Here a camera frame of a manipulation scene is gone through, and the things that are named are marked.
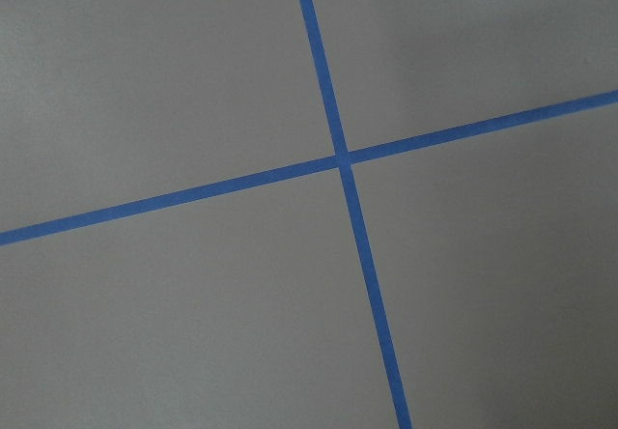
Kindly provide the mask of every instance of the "blue line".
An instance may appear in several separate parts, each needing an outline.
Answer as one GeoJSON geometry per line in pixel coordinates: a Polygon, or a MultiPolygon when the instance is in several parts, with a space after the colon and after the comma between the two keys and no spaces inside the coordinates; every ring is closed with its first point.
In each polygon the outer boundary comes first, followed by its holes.
{"type": "Polygon", "coordinates": [[[157,197],[109,207],[107,209],[95,210],[85,214],[76,214],[66,218],[54,219],[45,223],[13,229],[0,233],[0,245],[18,243],[29,239],[62,233],[64,231],[70,231],[71,229],[91,226],[113,219],[126,218],[127,216],[144,214],[146,212],[174,207],[188,202],[195,202],[196,200],[208,199],[215,195],[228,194],[238,190],[249,189],[250,187],[268,185],[278,181],[310,175],[312,173],[332,170],[334,168],[337,168],[337,162],[333,156],[303,161],[302,163],[254,173],[231,180],[220,181],[210,185],[179,190],[169,194],[158,195],[157,197]]]}
{"type": "Polygon", "coordinates": [[[343,185],[346,202],[348,204],[352,231],[356,241],[360,266],[365,279],[369,303],[371,304],[371,310],[374,316],[374,323],[378,333],[379,347],[381,349],[384,367],[386,368],[386,376],[388,378],[388,384],[390,386],[390,392],[393,399],[393,404],[395,406],[397,421],[400,429],[411,429],[412,422],[407,409],[404,386],[402,384],[399,366],[397,365],[395,348],[393,346],[393,340],[390,334],[390,327],[388,326],[388,320],[386,319],[386,311],[384,309],[384,302],[382,301],[382,296],[379,289],[374,257],[371,252],[369,236],[367,235],[367,228],[365,226],[365,220],[363,218],[360,200],[358,198],[358,191],[356,189],[356,182],[354,181],[354,175],[351,169],[350,153],[348,152],[346,138],[344,136],[341,119],[339,117],[339,109],[337,107],[337,100],[335,98],[335,92],[330,79],[330,72],[328,70],[316,10],[313,5],[313,0],[298,1],[300,2],[300,8],[302,9],[302,14],[305,20],[307,36],[309,37],[311,53],[313,55],[313,60],[316,67],[316,74],[320,83],[320,91],[322,93],[326,119],[328,120],[330,136],[332,138],[335,156],[337,157],[337,163],[339,165],[341,183],[343,185]]]}
{"type": "Polygon", "coordinates": [[[488,132],[540,122],[570,113],[603,107],[616,102],[618,102],[618,91],[609,91],[587,98],[569,100],[554,105],[505,115],[503,117],[491,118],[482,122],[470,123],[461,127],[442,129],[440,131],[421,134],[399,141],[380,144],[378,146],[366,147],[350,152],[350,158],[352,163],[359,163],[361,161],[393,156],[395,154],[423,149],[425,147],[456,141],[479,134],[486,134],[488,132]]]}

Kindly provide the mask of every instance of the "blue stripe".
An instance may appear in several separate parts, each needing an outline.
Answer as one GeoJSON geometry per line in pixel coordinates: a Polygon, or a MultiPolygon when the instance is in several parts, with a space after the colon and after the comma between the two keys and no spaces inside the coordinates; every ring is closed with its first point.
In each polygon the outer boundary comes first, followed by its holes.
{"type": "Polygon", "coordinates": [[[461,127],[442,129],[419,136],[401,139],[399,141],[388,142],[378,146],[367,147],[350,152],[351,162],[373,160],[380,157],[393,156],[403,152],[423,149],[425,147],[443,144],[445,142],[456,141],[479,134],[499,131],[501,129],[518,127],[529,123],[540,122],[570,113],[576,113],[592,108],[603,107],[618,102],[618,91],[589,96],[567,102],[556,103],[545,107],[526,110],[520,113],[513,113],[503,117],[491,118],[482,122],[470,123],[461,127]]]}
{"type": "Polygon", "coordinates": [[[53,221],[47,221],[45,223],[13,229],[0,233],[0,245],[18,243],[20,241],[40,238],[50,234],[62,233],[64,231],[70,231],[71,229],[103,223],[104,221],[144,214],[146,212],[174,207],[188,202],[195,202],[196,200],[208,199],[215,195],[228,194],[242,189],[249,189],[250,187],[268,185],[278,181],[297,178],[299,176],[332,170],[334,168],[337,168],[337,163],[333,156],[304,161],[302,163],[254,173],[252,175],[221,181],[211,185],[179,190],[169,194],[158,195],[157,197],[109,207],[107,209],[95,210],[85,214],[76,214],[66,218],[54,219],[53,221]]]}
{"type": "Polygon", "coordinates": [[[374,316],[379,346],[382,353],[382,359],[384,361],[384,367],[386,368],[386,376],[388,378],[388,384],[390,386],[390,392],[393,399],[393,404],[395,406],[397,421],[399,422],[400,429],[411,429],[412,422],[407,409],[404,386],[402,384],[399,366],[397,365],[395,348],[393,346],[390,328],[386,319],[384,303],[379,290],[378,275],[376,273],[374,257],[369,245],[367,228],[365,226],[365,220],[363,218],[360,200],[358,198],[358,191],[356,190],[354,175],[351,170],[350,154],[346,145],[341,119],[339,117],[339,109],[337,108],[337,100],[335,98],[335,92],[330,79],[330,72],[326,62],[326,54],[324,52],[322,36],[320,35],[318,18],[316,16],[313,0],[299,0],[299,2],[300,8],[302,9],[302,15],[305,20],[305,26],[307,28],[307,35],[311,45],[311,53],[313,55],[316,73],[318,75],[318,81],[320,83],[326,119],[328,120],[330,136],[332,138],[335,156],[337,157],[337,163],[339,165],[341,183],[346,195],[352,231],[354,233],[358,257],[360,259],[360,265],[363,271],[363,277],[365,279],[369,303],[371,304],[371,310],[374,316]]]}

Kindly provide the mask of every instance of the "blue grid line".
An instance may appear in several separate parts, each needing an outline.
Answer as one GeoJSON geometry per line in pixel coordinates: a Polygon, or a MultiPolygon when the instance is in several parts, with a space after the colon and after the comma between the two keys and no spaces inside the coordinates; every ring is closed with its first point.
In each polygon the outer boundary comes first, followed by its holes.
{"type": "Polygon", "coordinates": [[[324,111],[330,129],[332,144],[335,149],[335,157],[337,158],[337,164],[339,166],[341,183],[346,196],[351,227],[358,250],[358,258],[363,271],[365,287],[367,288],[367,295],[374,317],[376,332],[378,333],[382,360],[384,362],[384,368],[386,369],[386,377],[388,378],[388,385],[390,387],[393,405],[395,406],[395,414],[400,429],[411,429],[412,421],[407,408],[404,385],[397,364],[395,347],[393,345],[393,339],[386,317],[386,310],[379,288],[378,274],[376,273],[374,257],[369,244],[369,235],[367,234],[367,227],[365,226],[365,219],[363,218],[356,182],[351,169],[350,153],[348,152],[346,137],[339,117],[339,108],[337,107],[337,100],[332,87],[332,80],[330,78],[322,36],[320,34],[318,17],[316,16],[313,0],[298,1],[305,20],[309,45],[311,46],[311,53],[313,55],[316,74],[320,84],[324,111]]]}
{"type": "MultiPolygon", "coordinates": [[[[470,123],[460,127],[442,129],[439,131],[408,137],[397,141],[370,146],[349,152],[350,163],[360,163],[376,158],[389,157],[404,152],[432,147],[446,142],[466,139],[467,137],[486,134],[502,129],[513,128],[550,118],[561,117],[570,113],[591,110],[606,105],[618,103],[618,91],[589,96],[577,100],[547,105],[533,110],[526,110],[503,117],[497,117],[482,122],[470,123]]],[[[158,195],[136,202],[129,202],[114,207],[95,210],[84,214],[75,214],[64,218],[45,221],[31,226],[15,228],[0,232],[0,246],[9,243],[19,243],[30,239],[42,238],[52,234],[62,233],[93,224],[112,221],[146,212],[174,207],[176,205],[208,199],[216,195],[228,194],[256,186],[264,186],[279,181],[285,181],[301,176],[320,173],[337,168],[335,156],[303,161],[293,165],[274,168],[251,175],[232,178],[209,185],[179,190],[169,194],[158,195]]]]}

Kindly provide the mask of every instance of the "gray panel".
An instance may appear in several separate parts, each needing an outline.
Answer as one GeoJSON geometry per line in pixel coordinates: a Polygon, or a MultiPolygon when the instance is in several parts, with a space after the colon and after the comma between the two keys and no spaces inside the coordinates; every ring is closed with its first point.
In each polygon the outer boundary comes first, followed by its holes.
{"type": "Polygon", "coordinates": [[[297,0],[0,7],[0,230],[332,154],[297,0]]]}
{"type": "Polygon", "coordinates": [[[354,167],[416,427],[618,427],[618,108],[354,167]]]}
{"type": "Polygon", "coordinates": [[[315,0],[352,148],[616,89],[618,0],[315,0]]]}
{"type": "Polygon", "coordinates": [[[397,425],[336,172],[0,261],[1,427],[397,425]]]}

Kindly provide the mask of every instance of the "gray background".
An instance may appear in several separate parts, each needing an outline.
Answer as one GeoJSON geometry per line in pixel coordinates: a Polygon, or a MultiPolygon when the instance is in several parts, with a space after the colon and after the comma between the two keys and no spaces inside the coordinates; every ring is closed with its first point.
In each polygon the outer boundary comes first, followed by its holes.
{"type": "MultiPolygon", "coordinates": [[[[618,0],[315,0],[351,149],[615,89],[618,0]]],[[[0,230],[332,154],[297,0],[0,0],[0,230]]],[[[618,426],[618,107],[355,165],[415,427],[618,426]]],[[[337,173],[0,247],[0,426],[396,427],[337,173]]]]}

